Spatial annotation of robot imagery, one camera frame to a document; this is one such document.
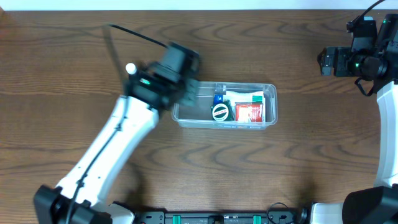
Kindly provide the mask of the dark green square box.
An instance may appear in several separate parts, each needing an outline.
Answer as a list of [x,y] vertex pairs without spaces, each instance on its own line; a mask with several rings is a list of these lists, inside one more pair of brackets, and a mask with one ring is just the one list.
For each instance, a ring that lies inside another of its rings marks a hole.
[[215,121],[234,121],[233,110],[229,101],[212,105],[211,115]]

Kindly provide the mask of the white green medicine box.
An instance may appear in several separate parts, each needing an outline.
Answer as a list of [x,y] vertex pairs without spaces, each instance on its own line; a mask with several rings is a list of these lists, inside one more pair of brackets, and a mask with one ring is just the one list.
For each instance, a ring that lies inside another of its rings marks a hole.
[[255,91],[252,93],[239,93],[235,91],[227,91],[223,99],[226,101],[230,101],[232,105],[236,103],[263,103],[264,92],[263,91]]

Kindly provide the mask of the black bottle white cap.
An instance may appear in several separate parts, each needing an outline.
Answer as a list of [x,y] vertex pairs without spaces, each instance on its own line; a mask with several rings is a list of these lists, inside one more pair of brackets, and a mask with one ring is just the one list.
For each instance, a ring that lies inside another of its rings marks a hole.
[[134,63],[128,63],[125,69],[129,75],[135,75],[137,73],[137,66]]

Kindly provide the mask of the red white Panadol box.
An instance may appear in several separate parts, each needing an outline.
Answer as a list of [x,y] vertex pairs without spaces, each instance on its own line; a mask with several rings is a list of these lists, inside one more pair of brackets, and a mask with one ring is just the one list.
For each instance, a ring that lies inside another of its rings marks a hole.
[[236,105],[236,121],[263,122],[263,109],[262,103],[238,103]]

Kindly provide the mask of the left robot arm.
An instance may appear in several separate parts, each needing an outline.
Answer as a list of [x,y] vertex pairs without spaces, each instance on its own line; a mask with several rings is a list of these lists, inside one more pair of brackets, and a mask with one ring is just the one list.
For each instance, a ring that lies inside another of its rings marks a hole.
[[34,195],[39,223],[133,223],[132,210],[106,200],[121,169],[139,143],[176,103],[194,105],[196,68],[152,64],[133,67],[122,78],[124,93],[83,157],[55,188]]

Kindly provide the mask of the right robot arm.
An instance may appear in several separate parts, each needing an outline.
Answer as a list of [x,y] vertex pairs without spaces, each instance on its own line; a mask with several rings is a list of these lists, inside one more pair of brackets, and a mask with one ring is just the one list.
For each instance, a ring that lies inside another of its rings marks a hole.
[[349,47],[326,47],[317,61],[323,76],[354,77],[364,96],[376,95],[381,122],[374,186],[351,192],[342,203],[315,203],[310,223],[397,223],[397,14],[380,28],[362,14],[346,25]]

